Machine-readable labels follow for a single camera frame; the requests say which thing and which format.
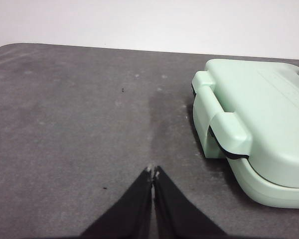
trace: case handle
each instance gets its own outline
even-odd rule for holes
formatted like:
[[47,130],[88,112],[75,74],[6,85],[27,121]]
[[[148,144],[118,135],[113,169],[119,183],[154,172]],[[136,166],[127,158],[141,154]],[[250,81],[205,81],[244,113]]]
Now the case handle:
[[207,135],[211,128],[217,144],[229,158],[248,157],[252,137],[236,113],[224,112],[212,89],[201,85],[196,90],[194,101],[196,114],[195,126]]

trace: plastic case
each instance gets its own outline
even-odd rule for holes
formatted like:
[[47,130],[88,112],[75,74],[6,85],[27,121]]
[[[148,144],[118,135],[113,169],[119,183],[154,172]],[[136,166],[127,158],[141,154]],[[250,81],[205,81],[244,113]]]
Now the plastic case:
[[299,208],[299,67],[213,59],[198,71],[193,118],[205,156],[226,157],[245,193]]

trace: gray surface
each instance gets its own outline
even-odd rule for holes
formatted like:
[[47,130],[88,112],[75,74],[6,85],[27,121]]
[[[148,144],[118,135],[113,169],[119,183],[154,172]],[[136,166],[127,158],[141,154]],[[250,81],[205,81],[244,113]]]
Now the gray surface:
[[[0,239],[78,235],[149,163],[161,165],[227,233],[299,239],[299,210],[253,202],[225,160],[203,158],[191,79],[211,58],[299,66],[299,60],[1,47]],[[151,227],[155,239],[154,217]]]

